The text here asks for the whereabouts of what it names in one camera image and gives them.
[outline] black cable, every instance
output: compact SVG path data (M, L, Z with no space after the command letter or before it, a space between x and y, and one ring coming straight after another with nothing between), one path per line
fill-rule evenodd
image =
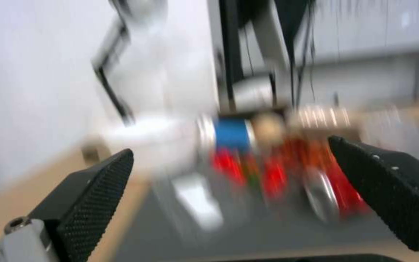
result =
M306 34L305 34L305 42L303 44L303 55L302 55L302 65L298 70L298 83L297 83L297 90L296 90L296 98L295 98L295 106L298 109L300 105L300 98L301 98L301 89L302 89L302 82L303 82L303 74L306 64L306 50L308 47L308 40L310 39L310 28L311 28L311 17L312 17L312 6L314 0L309 1L308 3L308 20L306 25Z
M100 67L97 70L95 70L96 76L100 80L101 85L103 85L104 90L109 96L109 99L113 102L114 107L117 109L118 113L121 115L121 118L125 124L128 124L128 117L127 112L123 105L119 102L117 99L116 94L112 90L111 86L108 83L108 80L106 79L106 76L104 74L104 68Z
M243 27L243 31L245 32L245 44L247 47L248 60L250 61L251 75L253 76L253 65L251 64L250 49L248 48L247 26Z
M118 34L113 36L111 43L108 42L109 39L106 39L106 43L108 43L108 45L104 47L106 49L104 50L102 57L99 59L99 63L93 65L93 70L95 71L98 80L100 81L101 85L106 91L106 94L109 96L109 99L111 99L111 102L113 103L114 107L121 116L123 122L125 124L128 124L129 118L127 111L117 99L117 96L111 88L105 73L105 71L112 65L111 56L114 54L117 47L120 45L121 40L127 38L128 36L128 31L124 23L119 22L118 24L115 24L113 26L113 30L115 30L115 27L118 26Z
M316 55L316 47L315 47L315 13L313 15L313 26L311 27L311 45L310 45L310 55L311 55L311 66L310 66L310 88L311 94L313 95L313 102L316 103L316 96L315 96L315 89L313 88L313 68L315 66L315 55Z
M311 66L310 66L310 88L311 94L313 94L313 101L316 103L315 89L313 88L313 66L315 65L315 58L311 56Z

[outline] metal cylinder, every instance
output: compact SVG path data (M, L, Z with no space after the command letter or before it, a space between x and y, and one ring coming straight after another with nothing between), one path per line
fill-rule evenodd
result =
M14 231L21 229L22 227L25 227L28 224L30 224L30 219L27 216L17 217L6 224L6 226L4 227L4 233L10 234Z

